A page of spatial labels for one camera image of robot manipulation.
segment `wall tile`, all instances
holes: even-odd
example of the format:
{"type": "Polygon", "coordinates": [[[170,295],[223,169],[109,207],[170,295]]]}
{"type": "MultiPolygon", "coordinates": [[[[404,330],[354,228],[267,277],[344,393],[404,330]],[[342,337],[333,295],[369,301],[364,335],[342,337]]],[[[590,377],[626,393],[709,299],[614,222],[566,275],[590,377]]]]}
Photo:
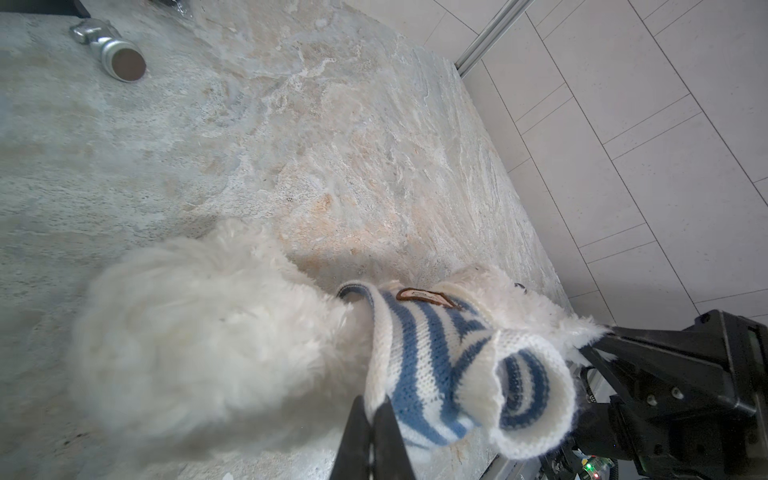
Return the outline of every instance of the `wall tile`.
{"type": "Polygon", "coordinates": [[[571,306],[579,316],[594,317],[594,321],[603,325],[616,325],[614,317],[611,315],[611,311],[603,300],[603,296],[600,291],[585,293],[584,295],[574,296],[569,298],[571,306]]]}
{"type": "Polygon", "coordinates": [[[491,136],[506,171],[517,167],[531,156],[512,122],[491,76],[480,62],[464,78],[469,97],[475,104],[485,129],[491,136]]]}
{"type": "Polygon", "coordinates": [[[768,288],[768,206],[703,114],[614,164],[695,302],[768,288]]]}
{"type": "Polygon", "coordinates": [[[755,182],[755,187],[757,187],[757,191],[760,192],[760,195],[763,196],[763,200],[768,202],[768,178],[763,178],[759,182],[755,182]]]}
{"type": "Polygon", "coordinates": [[[439,0],[438,3],[476,33],[502,9],[506,0],[439,0]]]}
{"type": "Polygon", "coordinates": [[[629,0],[640,18],[646,18],[667,0],[629,0]]]}
{"type": "Polygon", "coordinates": [[[698,316],[658,243],[590,263],[589,270],[619,326],[679,330],[698,316]]]}
{"type": "Polygon", "coordinates": [[[605,144],[605,150],[608,152],[608,156],[614,159],[699,113],[701,113],[699,105],[694,97],[688,94],[659,113],[608,141],[605,144]]]}
{"type": "Polygon", "coordinates": [[[515,122],[518,126],[518,130],[521,134],[531,130],[531,127],[538,122],[544,120],[547,115],[557,110],[566,101],[573,97],[571,89],[563,82],[563,84],[555,91],[549,94],[544,100],[539,102],[538,105],[533,107],[527,114],[523,115],[520,120],[515,122]]]}
{"type": "Polygon", "coordinates": [[[541,22],[536,25],[536,30],[542,38],[547,38],[563,21],[572,14],[576,8],[584,3],[584,0],[562,0],[541,22]]]}
{"type": "Polygon", "coordinates": [[[768,177],[767,25],[764,0],[704,0],[656,37],[752,181],[768,177]]]}
{"type": "Polygon", "coordinates": [[[579,246],[644,222],[576,100],[523,139],[579,246]]]}
{"type": "Polygon", "coordinates": [[[648,15],[643,22],[651,35],[656,35],[672,22],[682,17],[685,12],[698,5],[701,0],[669,0],[658,10],[648,15]]]}
{"type": "Polygon", "coordinates": [[[696,304],[696,308],[702,313],[717,309],[749,318],[768,315],[768,290],[699,302],[696,304]]]}
{"type": "Polygon", "coordinates": [[[424,44],[426,48],[456,63],[477,34],[450,13],[443,16],[424,44]]]}
{"type": "Polygon", "coordinates": [[[586,0],[545,44],[601,142],[688,94],[628,2],[586,0]]]}
{"type": "Polygon", "coordinates": [[[650,231],[648,225],[643,223],[603,240],[584,245],[579,250],[584,257],[584,261],[590,263],[654,241],[656,241],[656,238],[653,232],[650,231]]]}
{"type": "Polygon", "coordinates": [[[563,84],[563,77],[525,15],[485,54],[483,63],[513,120],[563,84]]]}

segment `dog fur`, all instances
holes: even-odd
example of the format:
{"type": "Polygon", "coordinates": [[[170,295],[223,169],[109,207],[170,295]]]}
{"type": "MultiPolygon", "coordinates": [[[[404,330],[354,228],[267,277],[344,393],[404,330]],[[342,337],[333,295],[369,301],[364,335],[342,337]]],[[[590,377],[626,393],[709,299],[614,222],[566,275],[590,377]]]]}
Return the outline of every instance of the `dog fur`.
{"type": "MultiPolygon", "coordinates": [[[[570,358],[604,332],[495,267],[441,285],[570,358]]],[[[201,239],[130,252],[91,284],[73,327],[72,392],[148,459],[290,449],[329,432],[338,442],[364,389],[371,318],[364,301],[315,286],[258,223],[225,220],[201,239]]]]}

